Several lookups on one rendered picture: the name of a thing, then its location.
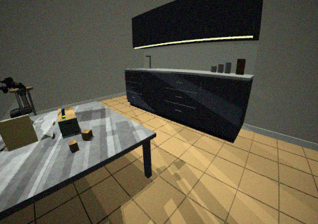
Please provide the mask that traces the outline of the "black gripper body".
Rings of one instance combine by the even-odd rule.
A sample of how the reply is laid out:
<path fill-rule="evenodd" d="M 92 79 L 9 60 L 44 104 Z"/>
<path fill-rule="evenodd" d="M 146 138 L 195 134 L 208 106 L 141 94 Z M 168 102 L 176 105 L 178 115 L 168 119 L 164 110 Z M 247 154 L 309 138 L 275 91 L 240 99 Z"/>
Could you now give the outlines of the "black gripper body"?
<path fill-rule="evenodd" d="M 8 92 L 8 88 L 14 88 L 15 89 L 15 82 L 13 81 L 13 79 L 11 78 L 11 77 L 9 77 L 10 78 L 10 80 L 13 82 L 12 83 L 12 85 L 11 86 L 4 86 L 3 88 L 2 88 L 2 91 L 3 91 L 3 93 L 7 93 Z"/>

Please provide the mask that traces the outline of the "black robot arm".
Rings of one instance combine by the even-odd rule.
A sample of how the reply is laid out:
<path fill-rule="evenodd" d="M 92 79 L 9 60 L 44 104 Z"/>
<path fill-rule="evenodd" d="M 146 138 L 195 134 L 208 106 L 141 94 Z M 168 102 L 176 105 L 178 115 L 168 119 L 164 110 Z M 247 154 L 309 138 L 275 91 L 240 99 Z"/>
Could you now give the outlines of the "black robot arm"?
<path fill-rule="evenodd" d="M 4 80 L 6 86 L 11 86 L 12 85 L 12 81 L 10 80 L 9 77 L 5 78 Z M 28 103 L 27 97 L 26 97 L 26 87 L 22 84 L 22 83 L 17 83 L 15 82 L 15 88 L 18 88 L 16 90 L 17 94 L 21 96 L 21 99 L 24 103 L 24 108 L 17 108 L 14 109 L 10 112 L 10 116 L 11 119 L 15 118 L 15 117 L 19 117 L 19 116 L 25 116 L 26 114 L 32 113 L 33 109 L 30 106 L 30 104 Z"/>

